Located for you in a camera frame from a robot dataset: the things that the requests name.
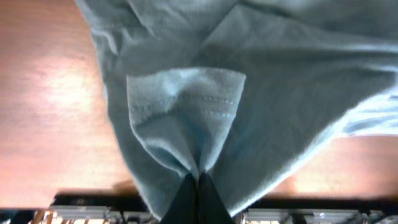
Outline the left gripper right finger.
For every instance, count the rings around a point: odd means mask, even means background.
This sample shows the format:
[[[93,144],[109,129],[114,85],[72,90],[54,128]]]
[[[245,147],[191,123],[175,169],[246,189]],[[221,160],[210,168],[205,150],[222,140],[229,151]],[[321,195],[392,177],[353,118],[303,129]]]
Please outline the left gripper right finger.
[[[200,224],[235,224],[208,174],[200,176],[197,192]]]

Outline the light blue t-shirt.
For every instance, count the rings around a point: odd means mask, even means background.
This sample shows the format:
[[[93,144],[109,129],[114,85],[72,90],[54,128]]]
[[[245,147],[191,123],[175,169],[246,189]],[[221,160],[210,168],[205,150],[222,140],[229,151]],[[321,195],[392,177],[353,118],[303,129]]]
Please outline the light blue t-shirt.
[[[208,174],[235,215],[336,138],[397,134],[396,1],[80,0],[108,115],[163,218]]]

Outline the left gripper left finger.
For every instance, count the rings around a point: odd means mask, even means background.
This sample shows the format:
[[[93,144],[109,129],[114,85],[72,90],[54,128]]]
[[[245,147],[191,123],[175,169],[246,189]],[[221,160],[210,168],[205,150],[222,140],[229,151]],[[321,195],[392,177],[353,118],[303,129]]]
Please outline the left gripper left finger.
[[[193,176],[186,175],[160,224],[196,224],[196,186]]]

